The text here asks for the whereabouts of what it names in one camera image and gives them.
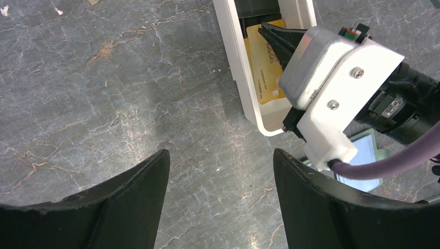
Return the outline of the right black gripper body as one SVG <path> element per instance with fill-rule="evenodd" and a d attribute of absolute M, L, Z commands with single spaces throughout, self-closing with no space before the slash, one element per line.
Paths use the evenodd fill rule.
<path fill-rule="evenodd" d="M 297 125 L 301 118 L 303 117 L 305 111 L 295 109 L 294 107 L 291 107 L 289 112 L 287 113 L 286 117 L 283 120 L 283 127 L 282 130 L 285 133 L 293 132 L 298 138 L 304 140 L 305 138 L 299 131 Z"/>

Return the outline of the white rectangular tray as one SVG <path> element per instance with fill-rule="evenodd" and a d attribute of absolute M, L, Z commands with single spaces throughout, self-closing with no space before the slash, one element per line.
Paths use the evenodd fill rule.
<path fill-rule="evenodd" d="M 214 8 L 233 80 L 236 82 L 246 119 L 264 136 L 283 132 L 283 120 L 292 107 L 286 98 L 260 105 L 234 1 L 214 0 Z M 289 29 L 316 26 L 313 1 L 279 1 L 281 16 Z"/>

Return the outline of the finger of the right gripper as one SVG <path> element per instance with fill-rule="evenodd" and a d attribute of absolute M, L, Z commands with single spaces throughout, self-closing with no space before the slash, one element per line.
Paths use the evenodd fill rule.
<path fill-rule="evenodd" d="M 282 70 L 285 70 L 307 29 L 287 29 L 262 23 L 259 34 L 272 47 Z"/>

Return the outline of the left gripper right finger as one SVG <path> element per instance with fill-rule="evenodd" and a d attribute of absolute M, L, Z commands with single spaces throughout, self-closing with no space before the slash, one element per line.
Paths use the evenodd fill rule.
<path fill-rule="evenodd" d="M 345 185 L 282 149 L 273 171 L 289 248 L 439 248 L 439 204 Z"/>

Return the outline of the green card holder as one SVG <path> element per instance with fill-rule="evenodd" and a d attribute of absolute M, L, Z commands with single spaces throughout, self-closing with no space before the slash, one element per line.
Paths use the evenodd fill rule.
<path fill-rule="evenodd" d="M 373 129 L 368 129 L 361 133 L 358 133 L 352 136 L 350 140 L 357 148 L 356 156 L 349 162 L 353 166 L 369 164 L 379 160 L 383 160 L 389 157 L 391 154 L 387 149 L 378 149 Z M 314 168 L 315 170 L 323 173 L 330 178 L 337 180 L 340 183 L 343 183 L 363 192 L 370 192 L 383 183 L 383 180 L 381 178 L 370 180 L 354 180 L 345 178 L 340 175 L 334 174 L 330 170 L 322 170 L 316 168 L 308 159 L 304 159 L 302 163 L 304 163 L 308 167 Z"/>

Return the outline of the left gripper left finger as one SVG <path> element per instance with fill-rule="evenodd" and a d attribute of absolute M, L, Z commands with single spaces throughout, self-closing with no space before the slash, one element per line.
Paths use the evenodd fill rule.
<path fill-rule="evenodd" d="M 170 154 L 59 202 L 1 205 L 1 248 L 153 248 L 166 195 Z"/>

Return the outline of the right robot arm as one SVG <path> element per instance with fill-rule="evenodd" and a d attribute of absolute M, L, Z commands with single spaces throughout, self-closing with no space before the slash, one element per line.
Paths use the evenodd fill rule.
<path fill-rule="evenodd" d="M 292 106 L 283 131 L 305 141 L 314 166 L 351 179 L 373 179 L 439 159 L 439 82 L 374 41 L 368 26 L 353 23 L 334 33 L 263 23 L 258 31 L 283 70 L 278 86 Z M 353 120 L 395 139 L 404 150 L 352 166 L 357 149 L 344 129 Z"/>

